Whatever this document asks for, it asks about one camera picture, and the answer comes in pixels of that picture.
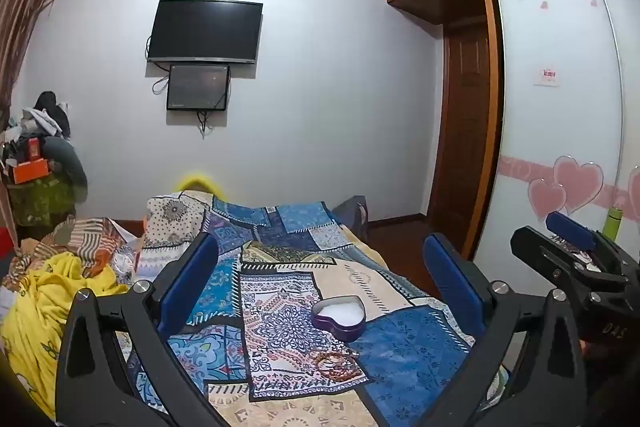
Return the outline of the brown wooden door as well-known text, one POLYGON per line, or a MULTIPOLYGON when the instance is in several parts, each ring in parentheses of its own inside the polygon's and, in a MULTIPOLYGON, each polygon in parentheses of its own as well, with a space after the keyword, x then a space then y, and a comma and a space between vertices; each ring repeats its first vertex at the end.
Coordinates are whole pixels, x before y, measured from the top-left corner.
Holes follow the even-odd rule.
POLYGON ((482 173, 489 107, 486 22, 445 29, 442 118, 427 220, 458 249, 473 216, 482 173))

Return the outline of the small dark wall monitor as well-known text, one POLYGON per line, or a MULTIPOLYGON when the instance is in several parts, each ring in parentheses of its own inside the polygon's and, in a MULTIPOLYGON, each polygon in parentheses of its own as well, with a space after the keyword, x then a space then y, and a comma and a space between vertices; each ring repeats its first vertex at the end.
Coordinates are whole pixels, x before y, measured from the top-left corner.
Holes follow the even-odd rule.
POLYGON ((179 112, 224 112, 229 83, 230 68, 227 65, 171 65, 166 108, 179 112))

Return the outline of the blue patchwork bed blanket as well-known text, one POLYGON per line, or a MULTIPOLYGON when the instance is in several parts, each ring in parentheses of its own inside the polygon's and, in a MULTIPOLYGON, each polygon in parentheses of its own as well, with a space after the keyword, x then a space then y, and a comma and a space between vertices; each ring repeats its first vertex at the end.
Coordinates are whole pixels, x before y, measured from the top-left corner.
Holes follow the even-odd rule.
POLYGON ((155 279, 203 232, 218 261, 168 345, 231 426, 412 426, 474 345, 445 303, 387 269, 322 202, 152 197, 132 277, 155 279), (366 308, 351 343, 311 324, 312 306, 338 296, 366 308))

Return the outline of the purple heart-shaped tin box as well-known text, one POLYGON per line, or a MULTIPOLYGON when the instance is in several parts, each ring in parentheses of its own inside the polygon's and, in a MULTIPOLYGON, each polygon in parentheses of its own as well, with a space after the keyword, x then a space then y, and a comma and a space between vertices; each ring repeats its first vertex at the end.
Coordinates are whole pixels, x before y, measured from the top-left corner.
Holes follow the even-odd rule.
POLYGON ((326 298, 311 308, 311 324, 343 343, 351 343, 366 330, 366 308, 358 296, 326 298))

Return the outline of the striped orange cloth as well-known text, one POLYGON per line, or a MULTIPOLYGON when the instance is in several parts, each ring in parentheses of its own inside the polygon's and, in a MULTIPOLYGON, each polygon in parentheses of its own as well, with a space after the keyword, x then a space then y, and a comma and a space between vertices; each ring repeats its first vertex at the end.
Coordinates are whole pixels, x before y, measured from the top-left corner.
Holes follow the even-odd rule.
POLYGON ((3 284, 6 287, 17 284, 29 269, 39 268, 46 260, 62 253, 78 257, 85 277, 94 277, 125 243, 125 237, 110 219, 70 216, 43 239, 22 240, 3 284))

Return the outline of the clothes pile on stand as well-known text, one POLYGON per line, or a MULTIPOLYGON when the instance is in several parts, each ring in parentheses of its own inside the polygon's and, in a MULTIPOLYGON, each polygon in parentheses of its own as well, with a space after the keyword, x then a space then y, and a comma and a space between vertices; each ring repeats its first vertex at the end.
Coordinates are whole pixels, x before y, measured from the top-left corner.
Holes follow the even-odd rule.
POLYGON ((1 184, 14 225, 22 229, 51 228, 86 201, 88 176, 72 144, 70 116, 54 92, 41 92, 1 132, 1 184), (38 158, 47 159, 50 173, 15 184, 13 169, 38 158))

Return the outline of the wooden wardrobe with white doors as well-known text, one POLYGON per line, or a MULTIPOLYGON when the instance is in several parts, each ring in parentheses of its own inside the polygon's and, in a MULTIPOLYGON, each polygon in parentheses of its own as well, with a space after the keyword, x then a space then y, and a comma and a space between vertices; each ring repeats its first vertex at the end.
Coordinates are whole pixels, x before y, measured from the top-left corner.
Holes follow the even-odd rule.
POLYGON ((388 0, 445 29, 486 22, 485 154, 463 254, 518 272, 509 241, 552 211, 639 245, 639 0, 388 0))

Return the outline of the yellow pillow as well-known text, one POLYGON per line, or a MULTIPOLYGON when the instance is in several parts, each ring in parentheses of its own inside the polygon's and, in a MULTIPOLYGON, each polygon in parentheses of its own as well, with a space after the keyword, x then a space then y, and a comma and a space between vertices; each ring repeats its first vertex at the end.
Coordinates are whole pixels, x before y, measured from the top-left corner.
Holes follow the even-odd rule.
POLYGON ((188 173, 177 184, 176 191, 198 191, 212 194, 218 198, 224 197, 221 187, 216 184, 209 176, 203 173, 188 173))

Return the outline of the green bottle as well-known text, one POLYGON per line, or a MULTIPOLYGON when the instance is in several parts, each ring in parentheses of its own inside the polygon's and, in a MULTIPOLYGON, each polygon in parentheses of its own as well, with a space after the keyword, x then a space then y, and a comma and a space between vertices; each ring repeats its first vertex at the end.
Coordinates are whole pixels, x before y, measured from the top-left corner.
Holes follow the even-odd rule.
POLYGON ((608 208, 608 214, 606 215, 602 234, 610 241, 616 242, 618 231, 620 231, 620 224, 624 217, 624 210, 612 206, 608 208))

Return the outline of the dark blue bag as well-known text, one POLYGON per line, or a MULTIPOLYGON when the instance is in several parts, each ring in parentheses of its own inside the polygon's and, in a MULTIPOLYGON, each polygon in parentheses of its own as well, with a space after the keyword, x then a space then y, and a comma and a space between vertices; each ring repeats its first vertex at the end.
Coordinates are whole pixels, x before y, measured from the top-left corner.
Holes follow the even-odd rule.
POLYGON ((369 211, 367 199, 363 195, 355 195, 332 209, 335 219, 349 228, 358 239, 368 238, 369 211))

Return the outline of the yellow cloth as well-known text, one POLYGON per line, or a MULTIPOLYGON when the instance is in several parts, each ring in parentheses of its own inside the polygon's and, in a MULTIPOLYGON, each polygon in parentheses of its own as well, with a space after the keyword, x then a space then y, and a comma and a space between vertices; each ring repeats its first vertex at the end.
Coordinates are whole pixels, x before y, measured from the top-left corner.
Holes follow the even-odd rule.
POLYGON ((77 291, 84 288, 98 297, 127 290, 108 265, 95 277, 85 277, 78 257, 57 254, 22 277, 2 320, 1 340, 9 365, 48 418, 54 418, 56 369, 67 317, 77 291))

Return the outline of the black wall television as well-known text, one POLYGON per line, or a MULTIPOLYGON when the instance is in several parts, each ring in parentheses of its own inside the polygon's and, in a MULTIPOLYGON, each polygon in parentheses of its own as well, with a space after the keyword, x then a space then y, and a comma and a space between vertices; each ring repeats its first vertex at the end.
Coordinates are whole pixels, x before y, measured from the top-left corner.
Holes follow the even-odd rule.
POLYGON ((253 64, 263 7, 245 1, 160 0, 148 60, 253 64))

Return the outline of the orange box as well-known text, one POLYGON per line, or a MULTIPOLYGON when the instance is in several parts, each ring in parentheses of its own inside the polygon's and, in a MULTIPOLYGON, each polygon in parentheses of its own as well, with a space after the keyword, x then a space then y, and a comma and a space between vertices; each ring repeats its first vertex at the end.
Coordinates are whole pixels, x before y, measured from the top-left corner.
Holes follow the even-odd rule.
POLYGON ((23 184, 44 178, 49 173, 50 170, 47 159, 38 158, 18 164, 13 169, 13 180, 15 184, 23 184))

